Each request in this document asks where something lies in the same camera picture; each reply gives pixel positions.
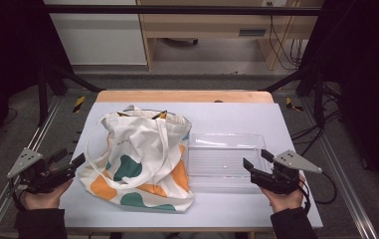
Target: black sleeve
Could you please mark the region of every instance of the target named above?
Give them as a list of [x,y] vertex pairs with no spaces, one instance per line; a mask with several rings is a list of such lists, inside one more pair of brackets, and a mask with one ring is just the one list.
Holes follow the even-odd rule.
[[18,212],[15,228],[19,239],[67,239],[65,210],[39,209]]
[[301,207],[273,214],[271,221],[278,239],[317,238]]

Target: aluminum rail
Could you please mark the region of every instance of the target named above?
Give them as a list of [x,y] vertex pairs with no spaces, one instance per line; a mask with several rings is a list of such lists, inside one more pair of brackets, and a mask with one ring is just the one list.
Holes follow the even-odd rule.
[[233,7],[233,6],[151,6],[151,5],[25,5],[27,10],[69,14],[191,14],[191,15],[273,15],[322,16],[335,10],[295,7]]
[[[310,120],[315,123],[310,100],[307,101],[304,98],[300,98],[300,100],[302,101],[302,104],[304,105]],[[366,211],[363,208],[362,203],[360,202],[359,197],[354,190],[354,187],[350,184],[350,180],[347,178],[346,173],[344,172],[325,133],[323,133],[319,138],[319,142],[324,153],[328,156],[328,164],[331,168],[331,171],[334,173],[335,178],[340,183],[338,185],[339,190],[343,195],[344,201],[350,211],[351,216],[353,217],[354,223],[356,224],[357,230],[359,231],[361,237],[364,239],[378,238],[372,222],[369,220],[369,217],[366,214]]]
[[[37,128],[31,141],[28,144],[28,148],[32,150],[38,150],[38,148],[41,145],[42,140],[44,139],[44,136],[46,135],[47,130],[49,129],[53,121],[53,118],[55,117],[55,114],[59,108],[61,101],[62,101],[61,97],[57,97],[57,96],[54,97],[53,102],[49,108],[49,115],[46,121],[44,122],[43,125]],[[18,180],[19,180],[19,177],[16,177],[15,183],[17,183]],[[9,190],[10,190],[10,186],[9,186],[9,183],[7,183],[3,189],[3,192],[0,194],[0,222],[3,219],[3,216],[6,213],[7,209],[9,208],[10,203],[12,202],[12,197],[7,196]]]

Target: canvas tote bag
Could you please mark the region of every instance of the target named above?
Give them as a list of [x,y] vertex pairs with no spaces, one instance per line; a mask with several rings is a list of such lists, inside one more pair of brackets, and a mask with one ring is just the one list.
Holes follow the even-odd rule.
[[[102,123],[108,150],[90,157],[91,135]],[[191,122],[183,116],[129,106],[103,116],[88,138],[90,162],[80,180],[94,196],[115,204],[185,211],[193,202],[182,159]]]

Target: table surface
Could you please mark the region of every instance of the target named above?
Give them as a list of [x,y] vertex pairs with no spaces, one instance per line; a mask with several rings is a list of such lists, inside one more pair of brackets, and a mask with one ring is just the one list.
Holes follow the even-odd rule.
[[[85,150],[87,139],[104,114],[129,105],[167,109],[192,122],[191,132],[260,133],[267,149],[280,153],[293,149],[279,105],[269,93],[242,91],[105,91],[91,109],[74,157]],[[92,135],[92,153],[104,151],[106,130]],[[115,205],[89,194],[79,180],[62,197],[68,228],[87,231],[265,231],[272,230],[267,198],[260,193],[194,192],[185,212]],[[313,227],[322,227],[316,206],[308,214]]]

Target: hand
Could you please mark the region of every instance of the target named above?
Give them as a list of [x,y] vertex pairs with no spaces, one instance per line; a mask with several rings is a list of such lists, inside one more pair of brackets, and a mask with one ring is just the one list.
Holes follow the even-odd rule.
[[[299,174],[299,178],[299,185],[303,186],[302,182],[305,181],[305,178],[301,174]],[[301,202],[303,201],[303,194],[298,189],[291,194],[275,194],[264,188],[261,188],[261,192],[269,199],[274,213],[278,213],[286,209],[298,208],[301,206]]]
[[28,210],[59,208],[60,197],[66,190],[68,190],[72,182],[73,180],[70,179],[69,181],[55,188],[50,193],[32,194],[29,192],[25,192],[25,207]]

